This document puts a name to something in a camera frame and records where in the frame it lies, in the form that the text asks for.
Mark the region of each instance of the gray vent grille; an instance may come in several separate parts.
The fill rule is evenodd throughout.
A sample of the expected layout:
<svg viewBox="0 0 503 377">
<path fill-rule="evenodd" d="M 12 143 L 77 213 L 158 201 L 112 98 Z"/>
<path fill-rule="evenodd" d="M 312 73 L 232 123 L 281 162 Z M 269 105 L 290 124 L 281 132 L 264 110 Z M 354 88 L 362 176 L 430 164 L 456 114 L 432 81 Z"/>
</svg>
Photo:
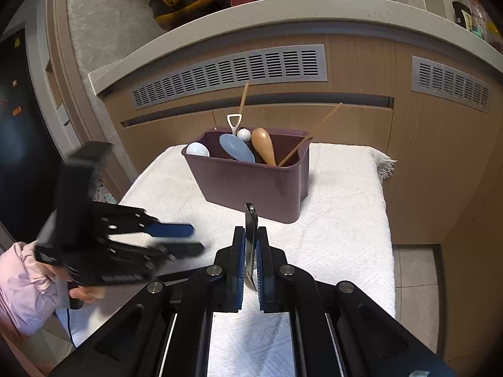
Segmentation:
<svg viewBox="0 0 503 377">
<path fill-rule="evenodd" d="M 487 84 L 457 69 L 420 57 L 412 57 L 412 90 L 453 100 L 483 112 L 487 112 L 489 105 Z"/>
<path fill-rule="evenodd" d="M 324 45 L 277 46 L 200 62 L 135 87 L 137 108 L 197 93 L 251 84 L 326 81 Z"/>
</svg>

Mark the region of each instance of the light blue spoon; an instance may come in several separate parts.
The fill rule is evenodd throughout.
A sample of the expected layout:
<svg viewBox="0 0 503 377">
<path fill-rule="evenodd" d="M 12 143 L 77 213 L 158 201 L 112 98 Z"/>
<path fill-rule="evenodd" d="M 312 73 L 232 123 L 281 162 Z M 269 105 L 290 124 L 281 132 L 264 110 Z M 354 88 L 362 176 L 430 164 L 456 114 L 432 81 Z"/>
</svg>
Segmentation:
<svg viewBox="0 0 503 377">
<path fill-rule="evenodd" d="M 220 146 L 222 146 L 223 150 L 230 154 L 231 157 L 239 161 L 255 163 L 255 156 L 253 156 L 252 151 L 240 138 L 232 134 L 224 133 L 220 136 L 219 141 Z"/>
</svg>

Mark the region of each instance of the purple plastic basket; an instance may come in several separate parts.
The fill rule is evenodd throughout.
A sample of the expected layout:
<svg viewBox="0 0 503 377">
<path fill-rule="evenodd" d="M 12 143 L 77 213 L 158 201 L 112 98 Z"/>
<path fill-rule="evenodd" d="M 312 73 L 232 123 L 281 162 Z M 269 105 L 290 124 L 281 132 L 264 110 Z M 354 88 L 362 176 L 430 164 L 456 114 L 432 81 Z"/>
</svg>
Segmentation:
<svg viewBox="0 0 503 377">
<path fill-rule="evenodd" d="M 277 163 L 308 134 L 289 129 L 266 130 Z M 230 133 L 230 129 L 214 128 L 195 139 L 208 148 L 210 157 L 187 154 L 187 146 L 182 149 L 204 199 L 238 211 L 245 211 L 245 203 L 251 202 L 258 216 L 285 224 L 295 222 L 300 215 L 300 201 L 308 191 L 310 141 L 304 142 L 284 167 L 273 167 L 232 159 L 218 141 L 223 133 Z"/>
</svg>

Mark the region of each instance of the black refrigerator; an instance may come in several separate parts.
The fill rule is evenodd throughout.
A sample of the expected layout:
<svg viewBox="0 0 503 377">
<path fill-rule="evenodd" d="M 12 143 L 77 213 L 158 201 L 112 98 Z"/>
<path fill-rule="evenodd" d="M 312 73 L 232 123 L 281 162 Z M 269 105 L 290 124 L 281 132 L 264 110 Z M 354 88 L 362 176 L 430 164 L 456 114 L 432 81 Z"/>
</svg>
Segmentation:
<svg viewBox="0 0 503 377">
<path fill-rule="evenodd" d="M 16 241 L 34 241 L 49 217 L 60 165 L 20 30 L 0 42 L 0 222 Z"/>
</svg>

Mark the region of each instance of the towel fringe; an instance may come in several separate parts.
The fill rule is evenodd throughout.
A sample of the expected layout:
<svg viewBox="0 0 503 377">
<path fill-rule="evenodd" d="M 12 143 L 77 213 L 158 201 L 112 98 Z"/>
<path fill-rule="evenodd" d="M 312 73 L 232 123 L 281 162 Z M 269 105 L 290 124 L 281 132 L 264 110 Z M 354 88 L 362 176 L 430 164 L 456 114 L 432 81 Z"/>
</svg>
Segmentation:
<svg viewBox="0 0 503 377">
<path fill-rule="evenodd" d="M 377 165 L 377 174 L 379 174 L 379 178 L 381 182 L 384 179 L 387 179 L 393 175 L 394 165 L 396 160 L 389 158 L 388 156 L 384 157 L 379 164 Z"/>
</svg>

